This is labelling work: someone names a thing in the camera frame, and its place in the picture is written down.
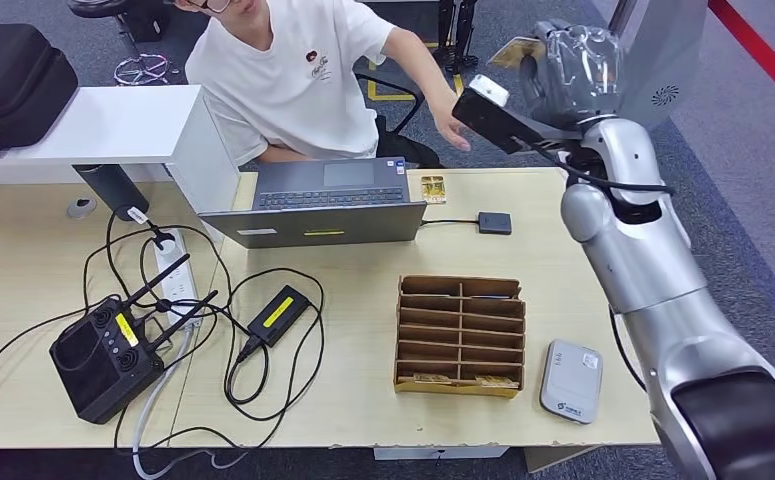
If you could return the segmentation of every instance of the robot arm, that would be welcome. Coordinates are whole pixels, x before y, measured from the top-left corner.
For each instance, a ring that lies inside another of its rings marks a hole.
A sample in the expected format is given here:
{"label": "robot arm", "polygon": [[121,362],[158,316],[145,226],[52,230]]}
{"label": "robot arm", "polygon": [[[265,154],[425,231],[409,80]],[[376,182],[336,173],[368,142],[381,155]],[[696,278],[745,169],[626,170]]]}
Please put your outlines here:
{"label": "robot arm", "polygon": [[615,115],[616,39],[561,22],[536,31],[546,52],[520,66],[530,118],[481,76],[454,116],[508,153],[538,150],[570,173],[561,215],[624,320],[676,467],[697,479],[775,478],[775,368],[711,297],[648,132]]}

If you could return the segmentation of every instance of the white cable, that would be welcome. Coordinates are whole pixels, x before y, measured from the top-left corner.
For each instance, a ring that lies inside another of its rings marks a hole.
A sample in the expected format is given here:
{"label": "white cable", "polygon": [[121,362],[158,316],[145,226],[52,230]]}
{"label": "white cable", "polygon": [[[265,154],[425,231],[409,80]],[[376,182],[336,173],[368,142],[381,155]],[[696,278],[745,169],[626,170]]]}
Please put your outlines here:
{"label": "white cable", "polygon": [[[193,338],[193,325],[188,325],[184,328],[184,342],[181,344],[181,347],[178,349],[178,354],[175,356],[175,358],[181,358],[184,353],[187,351],[187,346],[190,344],[190,340]],[[160,470],[157,473],[148,473],[145,470],[143,470],[142,462],[140,461],[140,438],[143,435],[143,428],[145,428],[146,421],[148,420],[148,415],[151,411],[151,406],[154,403],[155,399],[157,399],[157,396],[160,394],[160,391],[163,389],[163,385],[166,384],[166,381],[169,380],[169,377],[171,377],[175,370],[178,369],[178,367],[181,365],[182,362],[178,362],[174,367],[170,368],[166,371],[166,373],[163,374],[163,377],[161,377],[157,384],[154,386],[154,390],[151,391],[151,395],[149,395],[149,398],[146,400],[146,403],[143,405],[143,409],[140,412],[140,418],[137,420],[137,425],[134,427],[134,437],[131,439],[131,451],[134,453],[133,459],[134,459],[134,470],[137,471],[137,475],[140,476],[143,480],[158,480],[162,476],[169,473],[172,468],[177,465],[182,460],[186,460],[194,455],[198,455],[199,453],[206,453],[210,456],[210,464],[213,465],[213,468],[217,470],[225,470],[228,468],[233,467],[237,463],[239,463],[240,460],[242,460],[246,455],[251,453],[251,450],[247,450],[243,452],[239,457],[234,459],[233,461],[226,463],[224,465],[219,465],[216,463],[216,453],[211,452],[207,449],[199,449],[194,450],[192,452],[187,452],[184,455],[181,455],[180,457],[172,460],[169,462],[169,465],[164,467],[162,470]]]}
{"label": "white cable", "polygon": [[[184,329],[184,342],[181,343],[181,347],[178,349],[178,354],[175,356],[175,358],[181,358],[184,353],[187,351],[187,347],[190,345],[190,340],[193,338],[193,326],[189,325]],[[154,390],[151,391],[151,395],[149,395],[148,399],[146,400],[146,403],[143,405],[143,410],[140,413],[140,418],[137,420],[137,425],[134,427],[134,437],[131,440],[131,448],[134,453],[133,459],[134,459],[134,469],[137,471],[137,475],[139,475],[143,480],[157,480],[158,478],[166,475],[169,470],[172,469],[172,467],[175,466],[176,463],[181,461],[181,459],[176,459],[172,463],[166,466],[163,470],[157,472],[157,473],[146,473],[145,470],[143,470],[143,465],[140,462],[140,456],[137,454],[137,452],[140,449],[140,437],[143,435],[143,428],[145,428],[146,421],[148,420],[149,412],[151,411],[151,406],[154,403],[154,401],[157,399],[157,396],[160,394],[160,391],[163,389],[163,386],[166,384],[166,381],[169,380],[169,377],[171,377],[175,370],[178,369],[178,367],[181,366],[183,361],[178,362],[166,371],[166,373],[163,374],[163,377],[161,377],[157,383],[154,386]]]}

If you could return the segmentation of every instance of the white t-shirt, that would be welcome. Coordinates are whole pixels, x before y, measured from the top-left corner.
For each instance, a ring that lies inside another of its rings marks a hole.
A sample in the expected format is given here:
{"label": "white t-shirt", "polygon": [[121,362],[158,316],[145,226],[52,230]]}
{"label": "white t-shirt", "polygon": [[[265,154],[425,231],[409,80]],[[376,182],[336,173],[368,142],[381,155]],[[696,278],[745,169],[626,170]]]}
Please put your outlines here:
{"label": "white t-shirt", "polygon": [[259,51],[216,19],[186,64],[228,154],[242,164],[269,145],[315,159],[374,157],[375,112],[352,67],[384,61],[393,25],[353,0],[268,0],[274,38]]}

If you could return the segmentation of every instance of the cardboard organizer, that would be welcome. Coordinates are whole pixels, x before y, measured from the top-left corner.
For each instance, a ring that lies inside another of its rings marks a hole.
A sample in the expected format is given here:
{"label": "cardboard organizer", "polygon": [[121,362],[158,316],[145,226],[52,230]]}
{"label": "cardboard organizer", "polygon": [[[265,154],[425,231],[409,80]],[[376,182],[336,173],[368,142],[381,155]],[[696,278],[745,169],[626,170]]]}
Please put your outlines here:
{"label": "cardboard organizer", "polygon": [[525,367],[519,292],[517,280],[400,277],[395,391],[516,396]]}

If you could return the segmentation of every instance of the laptop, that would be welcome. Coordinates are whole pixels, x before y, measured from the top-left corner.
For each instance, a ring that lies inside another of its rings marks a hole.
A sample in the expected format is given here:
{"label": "laptop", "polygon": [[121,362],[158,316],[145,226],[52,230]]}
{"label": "laptop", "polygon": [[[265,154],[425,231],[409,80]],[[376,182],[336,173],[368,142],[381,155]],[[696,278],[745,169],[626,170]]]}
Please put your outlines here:
{"label": "laptop", "polygon": [[402,157],[258,166],[250,211],[199,214],[247,248],[413,240],[425,202],[411,202]]}

